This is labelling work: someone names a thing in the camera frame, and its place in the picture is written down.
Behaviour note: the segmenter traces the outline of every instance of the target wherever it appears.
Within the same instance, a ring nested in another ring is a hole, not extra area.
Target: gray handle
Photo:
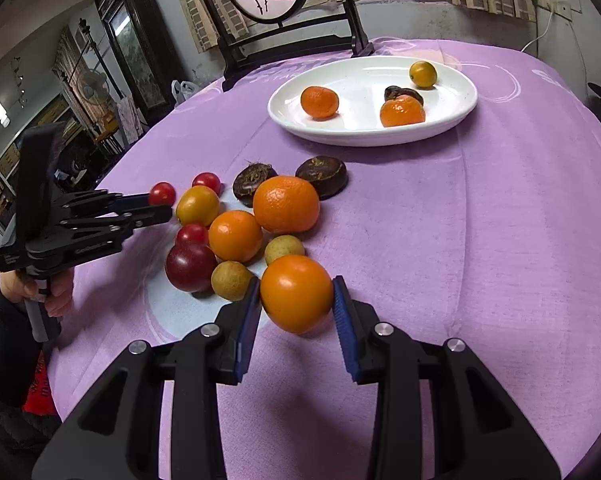
[[[44,300],[51,293],[50,283],[49,278],[36,280],[38,296],[34,300],[24,300],[27,316],[32,324],[32,335],[38,343],[46,343],[60,335],[60,322],[55,317],[49,317],[45,310]]]

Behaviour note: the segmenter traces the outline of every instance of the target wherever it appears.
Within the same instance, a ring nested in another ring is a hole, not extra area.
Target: door glass panel
[[[138,86],[140,94],[145,99],[147,107],[152,108],[165,103],[124,4],[112,18],[110,24],[122,55],[127,61],[127,66],[132,72],[136,86]]]

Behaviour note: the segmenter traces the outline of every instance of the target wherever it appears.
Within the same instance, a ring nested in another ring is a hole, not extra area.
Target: bolt
[[[389,323],[378,323],[374,327],[374,332],[379,336],[392,335],[392,333],[394,333],[394,327]]]
[[[220,327],[215,323],[207,323],[200,327],[200,333],[205,337],[212,337],[220,333]]]
[[[465,348],[467,348],[465,342],[458,338],[453,338],[447,341],[447,346],[452,352],[462,352]]]
[[[147,350],[147,343],[138,339],[131,343],[128,348],[134,355],[142,354],[145,350]]]

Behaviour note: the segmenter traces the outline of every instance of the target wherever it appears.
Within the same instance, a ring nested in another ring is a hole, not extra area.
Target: red cloth
[[[52,399],[50,380],[47,377],[47,365],[45,357],[40,352],[36,364],[34,382],[29,387],[27,401],[23,405],[23,411],[34,415],[57,415],[56,406]]]

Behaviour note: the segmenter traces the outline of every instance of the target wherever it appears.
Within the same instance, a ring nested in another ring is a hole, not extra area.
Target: plate rim
[[[425,122],[425,123],[416,123],[416,124],[404,124],[403,126],[389,126],[387,128],[373,128],[373,129],[369,129],[369,130],[340,130],[340,131],[330,131],[330,130],[323,130],[320,128],[313,128],[312,126],[306,126],[304,124],[302,125],[298,125],[298,124],[290,124],[290,123],[284,123],[283,121],[280,121],[279,118],[275,115],[275,113],[272,111],[272,102],[274,101],[274,99],[276,98],[276,96],[279,94],[280,91],[282,91],[283,88],[285,88],[285,86],[290,85],[296,78],[308,74],[310,72],[313,72],[314,70],[318,70],[318,69],[322,69],[325,66],[331,65],[331,64],[339,64],[339,63],[343,63],[343,62],[351,62],[352,60],[364,60],[364,59],[396,59],[396,58],[401,58],[401,59],[415,59],[418,61],[427,61],[430,62],[434,65],[434,67],[436,66],[442,66],[445,68],[445,70],[449,69],[452,70],[453,72],[456,72],[457,74],[459,74],[463,79],[465,79],[468,83],[469,86],[472,88],[472,99],[471,101],[464,107],[461,109],[461,112],[459,112],[458,114],[454,115],[454,119],[456,118],[466,118],[476,107],[477,102],[478,102],[478,90],[474,84],[474,82],[465,74],[463,74],[460,70],[457,70],[455,68],[453,68],[452,66],[449,65],[445,65],[443,63],[437,62],[437,61],[433,61],[430,59],[423,59],[423,58],[419,58],[416,56],[370,56],[370,57],[350,57],[347,59],[336,59],[334,61],[331,61],[329,63],[325,63],[319,66],[315,66],[313,68],[310,68],[309,70],[306,70],[305,72],[301,72],[300,74],[296,74],[295,76],[293,76],[291,79],[285,81],[285,83],[283,83],[282,85],[280,85],[276,91],[274,91],[274,93],[271,95],[271,97],[269,98],[269,101],[267,102],[267,113],[269,114],[269,117],[279,126],[281,126],[282,128],[290,131],[290,133],[295,134],[295,132],[293,132],[293,129],[296,130],[302,130],[306,133],[309,134],[313,134],[313,135],[318,135],[318,136],[322,136],[322,137],[347,137],[347,136],[356,136],[356,137],[361,137],[361,136],[375,136],[377,134],[389,134],[391,132],[398,134],[401,132],[404,132],[405,134],[408,134],[409,132],[413,131],[413,130],[417,130],[420,128],[434,128],[436,126],[439,126],[441,124],[447,123],[447,122],[453,122],[453,120],[451,119],[451,117],[446,117],[446,118],[440,118],[437,119],[435,121],[430,121],[429,123]]]

